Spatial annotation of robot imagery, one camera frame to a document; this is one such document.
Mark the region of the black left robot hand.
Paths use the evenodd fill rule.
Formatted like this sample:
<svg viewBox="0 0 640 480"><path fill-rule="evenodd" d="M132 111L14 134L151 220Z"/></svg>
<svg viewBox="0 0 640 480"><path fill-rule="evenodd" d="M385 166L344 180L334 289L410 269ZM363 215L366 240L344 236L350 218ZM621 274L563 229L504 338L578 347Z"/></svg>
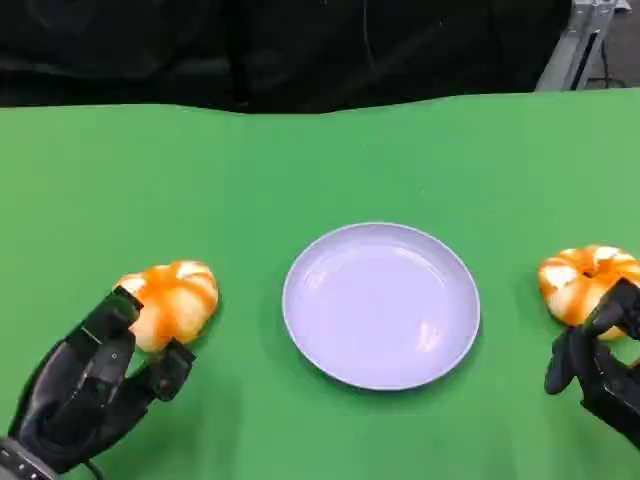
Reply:
<svg viewBox="0 0 640 480"><path fill-rule="evenodd" d="M175 398L195 355L177 340L126 371L136 348L130 326L143 304L122 287L109 293L31 374L1 439L4 479L56 479L114 446L156 400Z"/></svg>

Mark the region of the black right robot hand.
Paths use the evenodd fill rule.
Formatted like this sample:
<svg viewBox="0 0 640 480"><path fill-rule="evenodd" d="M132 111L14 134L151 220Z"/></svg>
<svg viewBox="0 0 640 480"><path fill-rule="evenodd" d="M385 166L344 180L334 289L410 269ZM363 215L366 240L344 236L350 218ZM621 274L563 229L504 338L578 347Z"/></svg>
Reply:
<svg viewBox="0 0 640 480"><path fill-rule="evenodd" d="M638 446L639 365L621 362L599 339L612 327L639 339L639 287L625 278L605 293L583 324L567 328L553 342L544 389L556 395L577 379L581 405Z"/></svg>

